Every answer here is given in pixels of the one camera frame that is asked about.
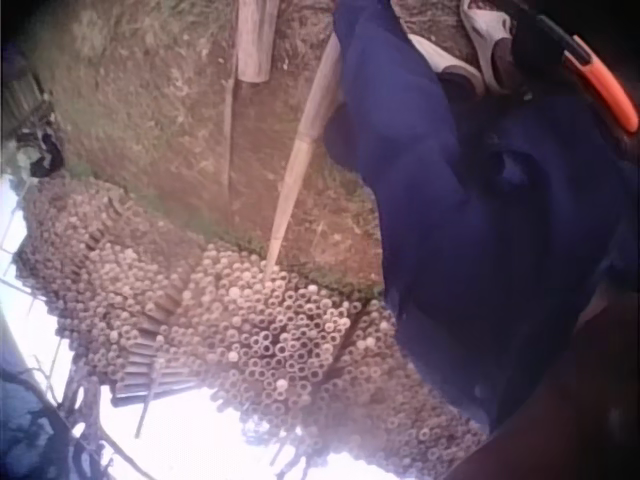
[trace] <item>person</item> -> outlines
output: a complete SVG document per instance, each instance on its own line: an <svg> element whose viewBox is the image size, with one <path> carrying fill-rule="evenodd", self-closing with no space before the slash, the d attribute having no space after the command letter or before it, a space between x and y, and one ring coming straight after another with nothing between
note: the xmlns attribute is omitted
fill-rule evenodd
<svg viewBox="0 0 640 480"><path fill-rule="evenodd" d="M512 38L501 12L462 0L461 14L482 73L410 38L389 0L339 0L345 101L325 145L375 195L399 345L495 432L567 351L599 285L637 291L637 168L575 88L483 96L520 91L515 54L538 44L520 27ZM540 74L548 57L531 58Z"/></svg>

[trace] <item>dirt ground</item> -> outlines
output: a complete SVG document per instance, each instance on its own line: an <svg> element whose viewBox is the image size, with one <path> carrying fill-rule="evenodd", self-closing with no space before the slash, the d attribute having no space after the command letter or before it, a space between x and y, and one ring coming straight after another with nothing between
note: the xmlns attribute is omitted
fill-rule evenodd
<svg viewBox="0 0 640 480"><path fill-rule="evenodd" d="M233 0L52 3L24 48L53 94L71 170L124 186L206 236L264 251L333 2L281 0L269 82L237 83L229 207L220 164ZM458 0L394 5L408 31L472 59ZM325 284L377 288L372 196L319 150L281 262Z"/></svg>

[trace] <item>white shoe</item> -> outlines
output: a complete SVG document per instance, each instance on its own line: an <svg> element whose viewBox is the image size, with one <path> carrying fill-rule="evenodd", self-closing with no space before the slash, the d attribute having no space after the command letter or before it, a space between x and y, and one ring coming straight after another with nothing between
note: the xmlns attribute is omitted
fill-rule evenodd
<svg viewBox="0 0 640 480"><path fill-rule="evenodd" d="M476 94L481 97L485 92L485 85L480 72L473 68L468 63L457 59L453 55L445 52L440 47L430 42L426 38L419 35L409 34L411 42L415 45L422 56L427 60L431 69L440 73L447 67L456 67L454 70L456 73L460 73L467 77L476 91Z"/></svg>
<svg viewBox="0 0 640 480"><path fill-rule="evenodd" d="M511 18L503 12L469 8L470 3L471 0L461 0L460 16L478 52L480 70L482 70L484 81L489 90L494 93L509 93L496 80L491 63L491 54L493 53L493 46L498 40L511 38Z"/></svg>

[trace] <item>bamboo pole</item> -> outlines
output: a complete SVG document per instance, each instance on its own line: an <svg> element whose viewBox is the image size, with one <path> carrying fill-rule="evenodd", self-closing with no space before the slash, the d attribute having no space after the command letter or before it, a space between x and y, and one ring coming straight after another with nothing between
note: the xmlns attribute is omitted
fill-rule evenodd
<svg viewBox="0 0 640 480"><path fill-rule="evenodd" d="M333 33L322 54L284 174L271 230L265 278L269 278L278 259L278 253L302 187L304 174L309 167L315 143L322 135L324 126L335 108L340 71L340 44Z"/></svg>
<svg viewBox="0 0 640 480"><path fill-rule="evenodd" d="M269 80L279 0L240 0L238 6L238 78Z"/></svg>

